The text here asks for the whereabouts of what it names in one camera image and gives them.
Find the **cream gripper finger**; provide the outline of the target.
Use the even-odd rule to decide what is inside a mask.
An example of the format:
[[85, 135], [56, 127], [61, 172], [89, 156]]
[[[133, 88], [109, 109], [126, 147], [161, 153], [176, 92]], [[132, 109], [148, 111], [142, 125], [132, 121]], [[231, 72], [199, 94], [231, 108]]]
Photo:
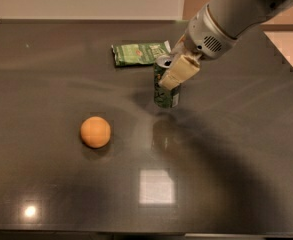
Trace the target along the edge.
[[199, 70], [200, 63], [196, 56], [175, 56], [171, 66], [165, 71], [159, 81], [159, 85], [167, 90], [172, 90], [192, 78]]
[[171, 50], [172, 55], [177, 55], [177, 54], [185, 54], [187, 52], [187, 48], [185, 46], [185, 40], [186, 36], [182, 35], [180, 39], [177, 41], [175, 46]]

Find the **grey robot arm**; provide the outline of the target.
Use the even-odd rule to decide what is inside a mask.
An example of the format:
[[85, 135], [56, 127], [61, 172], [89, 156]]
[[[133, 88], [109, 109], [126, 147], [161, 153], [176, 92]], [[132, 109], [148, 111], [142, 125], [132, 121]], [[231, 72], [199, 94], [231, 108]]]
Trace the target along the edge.
[[210, 0], [189, 21], [172, 50], [172, 63], [159, 85], [171, 90], [232, 49], [250, 28], [293, 6], [293, 0]]

